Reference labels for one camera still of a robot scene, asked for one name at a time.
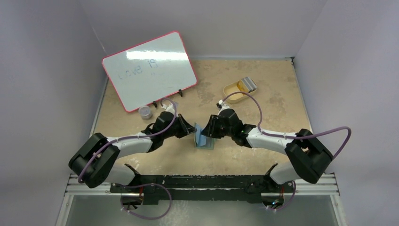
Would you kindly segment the teal leather card holder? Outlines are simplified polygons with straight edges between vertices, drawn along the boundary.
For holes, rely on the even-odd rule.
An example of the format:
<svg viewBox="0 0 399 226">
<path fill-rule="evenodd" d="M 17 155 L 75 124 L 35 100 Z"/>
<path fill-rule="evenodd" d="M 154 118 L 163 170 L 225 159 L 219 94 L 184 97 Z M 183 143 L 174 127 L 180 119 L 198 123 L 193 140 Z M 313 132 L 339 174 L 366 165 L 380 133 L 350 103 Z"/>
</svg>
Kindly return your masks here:
<svg viewBox="0 0 399 226">
<path fill-rule="evenodd" d="M 201 132 L 203 131 L 203 128 L 199 124 L 195 123 L 194 127 L 196 129 L 196 132 L 194 133 L 195 147 L 199 149 L 213 150 L 215 139 L 202 135 Z"/>
</svg>

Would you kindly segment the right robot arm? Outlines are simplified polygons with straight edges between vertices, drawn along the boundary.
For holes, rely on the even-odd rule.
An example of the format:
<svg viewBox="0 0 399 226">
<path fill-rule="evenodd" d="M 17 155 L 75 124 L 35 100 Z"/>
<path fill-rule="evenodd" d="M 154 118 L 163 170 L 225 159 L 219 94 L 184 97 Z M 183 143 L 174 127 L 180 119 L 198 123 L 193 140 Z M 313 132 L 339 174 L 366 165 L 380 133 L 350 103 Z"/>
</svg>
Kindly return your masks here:
<svg viewBox="0 0 399 226">
<path fill-rule="evenodd" d="M 286 155 L 287 162 L 272 166 L 266 173 L 264 185 L 271 192 L 296 179 L 317 183 L 333 160 L 331 152 L 317 138 L 305 138 L 311 135 L 307 129 L 293 133 L 293 138 L 283 133 L 276 137 L 267 136 L 265 132 L 256 125 L 244 124 L 233 109 L 225 109 L 210 116 L 201 134 L 215 139 L 230 137 L 239 146 L 263 148 Z"/>
</svg>

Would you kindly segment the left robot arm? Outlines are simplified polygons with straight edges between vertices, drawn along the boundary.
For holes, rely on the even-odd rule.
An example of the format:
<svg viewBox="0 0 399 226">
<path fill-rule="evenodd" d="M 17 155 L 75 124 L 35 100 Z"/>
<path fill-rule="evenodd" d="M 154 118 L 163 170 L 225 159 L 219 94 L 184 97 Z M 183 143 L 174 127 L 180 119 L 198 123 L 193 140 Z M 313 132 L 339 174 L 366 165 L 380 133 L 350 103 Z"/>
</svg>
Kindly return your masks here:
<svg viewBox="0 0 399 226">
<path fill-rule="evenodd" d="M 102 183 L 122 184 L 128 192 L 140 188 L 140 179 L 129 165 L 118 166 L 117 159 L 136 153 L 150 153 L 161 147 L 165 139 L 183 138 L 196 132 L 181 114 L 163 111 L 144 130 L 126 137 L 106 137 L 93 134 L 69 160 L 69 168 L 78 182 L 89 188 Z"/>
</svg>

